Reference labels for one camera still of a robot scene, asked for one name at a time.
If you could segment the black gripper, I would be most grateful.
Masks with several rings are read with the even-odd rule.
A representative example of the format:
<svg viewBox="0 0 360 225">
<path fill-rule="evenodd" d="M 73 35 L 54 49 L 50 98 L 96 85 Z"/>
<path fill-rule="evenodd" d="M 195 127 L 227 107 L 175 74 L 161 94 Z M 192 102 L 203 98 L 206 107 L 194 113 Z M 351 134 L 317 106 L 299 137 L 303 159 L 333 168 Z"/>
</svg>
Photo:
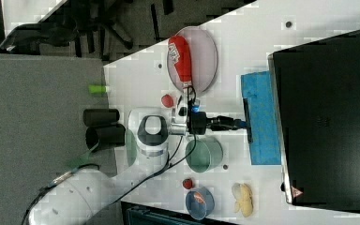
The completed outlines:
<svg viewBox="0 0 360 225">
<path fill-rule="evenodd" d="M 246 122 L 239 118 L 232 118 L 228 116 L 219 116 L 218 120 L 221 123 L 228 122 Z M 187 122 L 188 132 L 195 135 L 204 135 L 207 129 L 212 131 L 238 130 L 247 128 L 246 124 L 217 124 L 214 117 L 209 118 L 205 112 L 192 112 Z"/>
</svg>

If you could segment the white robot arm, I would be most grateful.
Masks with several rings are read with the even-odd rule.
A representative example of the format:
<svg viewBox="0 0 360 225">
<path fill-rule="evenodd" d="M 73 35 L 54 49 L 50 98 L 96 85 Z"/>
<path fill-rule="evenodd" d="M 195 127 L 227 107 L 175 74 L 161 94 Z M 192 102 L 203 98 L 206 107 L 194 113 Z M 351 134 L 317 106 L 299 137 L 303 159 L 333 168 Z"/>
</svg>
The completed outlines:
<svg viewBox="0 0 360 225">
<path fill-rule="evenodd" d="M 171 108 L 140 107 L 130 111 L 127 129 L 133 137 L 134 162 L 108 176 L 79 166 L 53 179 L 34 199 L 22 221 L 27 225 L 84 225 L 102 209 L 118 202 L 148 179 L 171 168 L 169 137 L 203 135 L 206 130 L 245 129 L 248 123 L 227 116 L 195 112 L 191 86 Z"/>
</svg>

